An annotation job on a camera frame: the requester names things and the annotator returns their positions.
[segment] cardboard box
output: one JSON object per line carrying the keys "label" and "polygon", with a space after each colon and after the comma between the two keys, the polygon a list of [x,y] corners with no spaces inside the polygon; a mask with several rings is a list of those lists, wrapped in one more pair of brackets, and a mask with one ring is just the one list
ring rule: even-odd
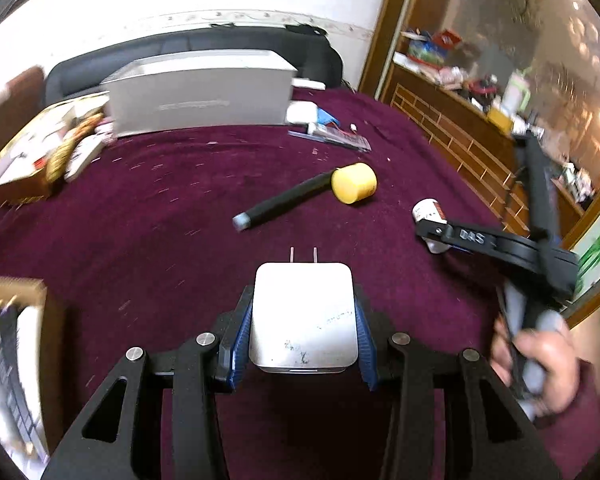
{"label": "cardboard box", "polygon": [[296,69],[270,50],[138,59],[107,77],[118,136],[220,124],[285,124]]}
{"label": "cardboard box", "polygon": [[31,166],[31,162],[13,158],[17,155],[15,152],[22,151],[21,145],[26,144],[27,137],[37,132],[53,133],[54,131],[60,131],[64,135],[84,118],[102,110],[107,100],[106,92],[78,97],[51,105],[29,121],[0,152],[0,180],[3,179],[5,172],[14,170],[13,165],[20,165],[21,167],[16,168],[15,173],[24,175],[10,182],[0,181],[0,206],[36,202],[48,198],[54,192],[56,182],[48,179],[46,170],[49,158],[41,167],[31,168],[29,174],[27,174],[27,164]]}
{"label": "cardboard box", "polygon": [[38,395],[40,415],[49,454],[53,453],[62,439],[61,356],[64,308],[48,291],[42,280],[7,278],[0,276],[0,302],[3,304],[17,297],[23,306],[33,306],[39,311],[38,323],[32,338],[38,354]]}

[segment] black sofa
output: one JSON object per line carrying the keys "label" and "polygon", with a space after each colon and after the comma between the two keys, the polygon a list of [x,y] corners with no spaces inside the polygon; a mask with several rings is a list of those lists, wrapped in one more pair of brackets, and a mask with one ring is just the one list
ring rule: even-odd
{"label": "black sofa", "polygon": [[125,41],[60,62],[46,78],[44,105],[100,91],[104,78],[136,59],[226,48],[272,50],[296,67],[297,77],[323,82],[327,88],[342,82],[342,60],[319,28],[218,25]]}

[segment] metal pin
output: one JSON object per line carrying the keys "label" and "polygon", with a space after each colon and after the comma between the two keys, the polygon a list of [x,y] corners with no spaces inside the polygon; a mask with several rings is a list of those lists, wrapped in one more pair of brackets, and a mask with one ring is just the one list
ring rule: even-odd
{"label": "metal pin", "polygon": [[478,352],[473,348],[467,348],[462,351],[462,357],[464,357],[467,361],[475,363],[480,359],[480,354],[478,354]]}
{"label": "metal pin", "polygon": [[132,346],[126,351],[125,356],[131,362],[138,361],[138,359],[142,357],[142,349],[139,346]]}
{"label": "metal pin", "polygon": [[196,338],[196,343],[200,346],[208,346],[216,340],[216,336],[211,332],[203,332]]}
{"label": "metal pin", "polygon": [[409,334],[405,334],[404,332],[396,332],[391,336],[391,341],[401,346],[408,345],[411,342],[411,337]]}

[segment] small white bottle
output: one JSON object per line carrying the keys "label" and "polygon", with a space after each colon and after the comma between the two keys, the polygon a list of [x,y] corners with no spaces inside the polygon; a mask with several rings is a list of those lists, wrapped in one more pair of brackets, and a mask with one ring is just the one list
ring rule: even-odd
{"label": "small white bottle", "polygon": [[[439,222],[446,224],[445,214],[442,212],[442,208],[437,200],[433,198],[426,198],[420,200],[413,208],[413,219],[418,223],[420,220],[431,220],[432,222]],[[448,251],[449,246],[442,242],[430,240],[429,238],[422,237],[427,243],[427,247],[432,254],[441,254]]]}

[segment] bed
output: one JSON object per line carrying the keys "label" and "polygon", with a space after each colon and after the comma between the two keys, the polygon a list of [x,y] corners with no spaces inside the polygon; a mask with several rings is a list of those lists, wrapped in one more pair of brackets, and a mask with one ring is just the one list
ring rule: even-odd
{"label": "bed", "polygon": [[[435,198],[449,218],[493,226],[495,216],[402,114],[344,89],[298,89],[294,98],[355,123],[373,151],[298,139],[285,127],[145,134],[107,148],[55,198],[0,209],[0,274],[42,278],[68,306],[67,424],[129,347],[167,350],[208,330],[258,266],[287,261],[292,246],[296,261],[311,261],[316,247],[320,261],[347,264],[371,305],[431,348],[488,352],[493,266],[430,254],[411,209]],[[232,227],[260,200],[359,160],[378,176],[366,202],[346,206],[324,193],[257,228]],[[281,376],[250,365],[238,392],[218,397],[218,413],[234,480],[369,479],[379,473],[390,402],[368,392],[355,366]],[[164,478],[170,415],[165,396]]]}

